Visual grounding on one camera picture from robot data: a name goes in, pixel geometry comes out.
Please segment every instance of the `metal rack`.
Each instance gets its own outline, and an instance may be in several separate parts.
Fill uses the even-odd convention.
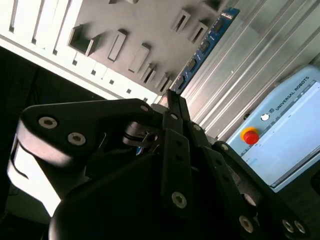
[[[226,140],[262,99],[301,66],[319,64],[320,1],[239,0],[240,9],[182,93],[193,121]]]

